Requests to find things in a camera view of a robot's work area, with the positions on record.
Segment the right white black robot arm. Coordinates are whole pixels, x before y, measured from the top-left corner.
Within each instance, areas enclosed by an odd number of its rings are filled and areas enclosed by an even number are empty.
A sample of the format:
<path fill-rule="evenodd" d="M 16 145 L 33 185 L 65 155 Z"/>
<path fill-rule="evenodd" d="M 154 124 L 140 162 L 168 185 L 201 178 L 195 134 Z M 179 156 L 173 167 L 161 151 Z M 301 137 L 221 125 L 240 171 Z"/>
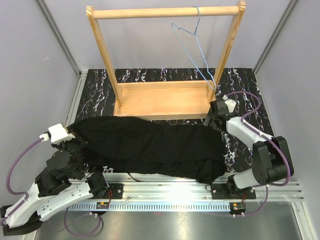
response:
<path fill-rule="evenodd" d="M 252 193 L 254 187 L 275 185 L 280 180 L 287 184 L 295 172 L 287 140 L 266 134 L 238 116 L 234 112 L 236 103 L 229 98 L 209 104 L 204 125 L 233 135 L 252 151 L 251 168 L 229 176 L 222 190 L 240 199 Z"/>

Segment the wooden clothes rack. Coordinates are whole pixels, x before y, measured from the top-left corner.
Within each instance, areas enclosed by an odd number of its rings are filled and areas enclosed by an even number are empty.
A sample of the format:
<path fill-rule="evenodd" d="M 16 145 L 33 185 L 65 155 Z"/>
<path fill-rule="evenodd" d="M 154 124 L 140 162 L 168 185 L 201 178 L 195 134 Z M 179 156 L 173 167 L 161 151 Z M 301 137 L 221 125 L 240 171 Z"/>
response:
<path fill-rule="evenodd" d="M 113 114 L 118 117 L 138 117 L 146 120 L 180 120 L 205 118 L 210 102 L 215 100 L 220 82 L 246 3 L 234 6 L 140 8 L 95 10 L 86 7 L 86 16 L 99 48 L 104 66 L 115 93 Z M 100 20 L 146 19 L 170 17 L 232 16 L 227 37 L 212 80 L 153 81 L 119 83 L 99 25 Z"/>

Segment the left aluminium frame post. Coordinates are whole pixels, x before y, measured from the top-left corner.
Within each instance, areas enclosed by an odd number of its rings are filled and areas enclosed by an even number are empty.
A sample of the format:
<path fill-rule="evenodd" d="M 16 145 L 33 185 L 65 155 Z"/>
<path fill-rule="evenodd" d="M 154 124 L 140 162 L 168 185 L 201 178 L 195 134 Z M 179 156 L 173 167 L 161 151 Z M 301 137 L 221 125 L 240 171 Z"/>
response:
<path fill-rule="evenodd" d="M 76 63 L 75 58 L 73 57 L 70 48 L 68 47 L 49 7 L 47 6 L 46 2 L 44 0 L 35 0 L 34 1 L 39 8 L 41 14 L 43 15 L 45 21 L 47 22 L 53 36 L 55 37 L 58 45 L 60 46 L 62 52 L 64 53 L 69 65 L 71 66 L 73 72 L 76 74 L 76 76 L 79 78 L 82 74 L 82 70 Z"/>

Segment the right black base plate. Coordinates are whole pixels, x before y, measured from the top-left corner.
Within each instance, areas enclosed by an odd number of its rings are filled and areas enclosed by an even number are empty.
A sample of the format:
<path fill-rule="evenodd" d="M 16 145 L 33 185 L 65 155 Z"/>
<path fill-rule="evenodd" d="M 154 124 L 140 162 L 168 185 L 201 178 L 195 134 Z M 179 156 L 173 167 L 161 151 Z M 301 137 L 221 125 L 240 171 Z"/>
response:
<path fill-rule="evenodd" d="M 226 183 L 213 183 L 210 185 L 213 200 L 255 200 L 256 192 L 251 187 L 231 190 Z"/>

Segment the right aluminium frame post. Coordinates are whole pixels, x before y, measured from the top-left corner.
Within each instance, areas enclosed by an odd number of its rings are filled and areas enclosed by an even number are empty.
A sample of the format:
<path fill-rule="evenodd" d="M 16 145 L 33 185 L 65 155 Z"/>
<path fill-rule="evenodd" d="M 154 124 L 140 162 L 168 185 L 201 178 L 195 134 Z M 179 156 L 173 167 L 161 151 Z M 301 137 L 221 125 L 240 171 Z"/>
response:
<path fill-rule="evenodd" d="M 260 68 L 262 67 L 263 63 L 265 62 L 267 56 L 269 55 L 270 51 L 272 50 L 276 40 L 278 39 L 280 33 L 284 29 L 287 21 L 289 20 L 292 12 L 296 8 L 296 5 L 299 3 L 299 0 L 290 0 L 288 5 L 286 6 L 281 18 L 279 19 L 271 37 L 269 38 L 261 56 L 259 57 L 255 67 L 253 68 L 253 72 L 256 75 Z"/>

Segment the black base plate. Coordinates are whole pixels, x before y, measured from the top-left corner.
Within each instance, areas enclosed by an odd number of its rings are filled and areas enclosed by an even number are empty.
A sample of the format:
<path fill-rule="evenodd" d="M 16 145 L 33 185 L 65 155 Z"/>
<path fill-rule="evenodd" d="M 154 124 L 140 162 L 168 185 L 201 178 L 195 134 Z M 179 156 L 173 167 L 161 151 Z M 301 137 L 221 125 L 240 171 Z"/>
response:
<path fill-rule="evenodd" d="M 255 200 L 256 192 L 251 187 L 231 190 L 226 183 L 213 183 L 210 185 L 213 200 Z"/>
<path fill-rule="evenodd" d="M 109 188 L 106 190 L 104 195 L 94 196 L 91 199 L 108 199 L 111 196 L 111 199 L 121 200 L 124 193 L 124 184 L 122 183 L 110 183 Z"/>

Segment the black trousers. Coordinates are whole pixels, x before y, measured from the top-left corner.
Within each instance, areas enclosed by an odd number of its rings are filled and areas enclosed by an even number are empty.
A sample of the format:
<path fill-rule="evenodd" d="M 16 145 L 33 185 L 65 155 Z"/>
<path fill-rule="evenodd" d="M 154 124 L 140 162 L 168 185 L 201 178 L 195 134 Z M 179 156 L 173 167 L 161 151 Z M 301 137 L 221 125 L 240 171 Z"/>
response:
<path fill-rule="evenodd" d="M 210 184 L 223 176 L 225 145 L 219 131 L 200 124 L 158 124 L 137 117 L 97 116 L 67 128 L 86 143 L 90 167 L 117 173 L 160 174 Z"/>

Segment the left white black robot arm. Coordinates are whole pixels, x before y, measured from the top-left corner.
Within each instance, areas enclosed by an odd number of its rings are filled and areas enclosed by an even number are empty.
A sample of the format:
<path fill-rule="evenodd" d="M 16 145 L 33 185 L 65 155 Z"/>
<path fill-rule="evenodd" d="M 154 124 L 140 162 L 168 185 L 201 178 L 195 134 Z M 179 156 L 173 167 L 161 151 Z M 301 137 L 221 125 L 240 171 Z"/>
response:
<path fill-rule="evenodd" d="M 57 151 L 14 205 L 0 209 L 3 235 L 20 236 L 38 230 L 56 213 L 82 200 L 107 195 L 109 184 L 100 172 L 85 174 L 82 149 L 87 143 L 69 140 Z"/>

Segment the aluminium frame post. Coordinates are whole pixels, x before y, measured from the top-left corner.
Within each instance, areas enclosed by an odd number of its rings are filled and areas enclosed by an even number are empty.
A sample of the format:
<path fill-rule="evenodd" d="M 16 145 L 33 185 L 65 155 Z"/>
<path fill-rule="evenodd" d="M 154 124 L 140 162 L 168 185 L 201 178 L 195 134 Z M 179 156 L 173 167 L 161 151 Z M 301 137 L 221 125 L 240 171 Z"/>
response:
<path fill-rule="evenodd" d="M 47 22 L 53 36 L 55 37 L 58 45 L 60 46 L 62 52 L 64 53 L 69 65 L 71 66 L 73 72 L 76 74 L 76 76 L 79 78 L 82 74 L 82 70 L 76 63 L 75 58 L 73 57 L 70 48 L 68 47 L 49 7 L 47 6 L 46 2 L 44 0 L 35 0 L 34 1 L 39 8 L 41 14 L 43 15 L 45 21 Z"/>
<path fill-rule="evenodd" d="M 259 57 L 255 67 L 253 68 L 253 72 L 256 75 L 260 68 L 262 67 L 263 63 L 265 62 L 267 56 L 269 55 L 270 51 L 272 50 L 276 40 L 278 39 L 280 33 L 284 29 L 287 21 L 289 20 L 292 12 L 296 8 L 296 5 L 299 3 L 299 0 L 290 0 L 288 5 L 286 6 L 281 18 L 279 19 L 271 37 L 269 38 L 261 56 Z"/>

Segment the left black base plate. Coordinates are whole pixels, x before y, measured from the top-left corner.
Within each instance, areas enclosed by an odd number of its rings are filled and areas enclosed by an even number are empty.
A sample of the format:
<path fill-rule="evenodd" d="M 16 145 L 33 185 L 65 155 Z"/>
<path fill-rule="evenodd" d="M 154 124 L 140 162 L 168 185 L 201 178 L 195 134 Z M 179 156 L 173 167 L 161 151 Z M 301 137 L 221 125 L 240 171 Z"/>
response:
<path fill-rule="evenodd" d="M 110 183 L 109 188 L 106 190 L 104 195 L 94 196 L 91 199 L 108 199 L 111 196 L 111 199 L 121 200 L 124 193 L 124 184 L 122 183 Z"/>

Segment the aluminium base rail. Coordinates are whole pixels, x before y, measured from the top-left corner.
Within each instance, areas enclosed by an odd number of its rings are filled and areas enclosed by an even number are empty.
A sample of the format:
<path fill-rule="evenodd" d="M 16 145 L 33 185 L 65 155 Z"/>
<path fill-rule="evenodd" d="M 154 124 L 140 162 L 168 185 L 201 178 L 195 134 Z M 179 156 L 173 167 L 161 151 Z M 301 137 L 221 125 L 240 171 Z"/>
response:
<path fill-rule="evenodd" d="M 123 184 L 122 201 L 127 202 L 210 202 L 212 194 L 210 186 L 199 183 L 193 179 L 170 177 L 160 174 L 130 174 L 127 173 L 103 173 L 107 183 Z M 256 199 L 248 202 L 263 202 L 266 195 L 266 187 L 254 188 Z M 288 201 L 303 202 L 304 196 L 297 181 L 291 181 L 286 186 L 268 187 L 269 202 Z"/>

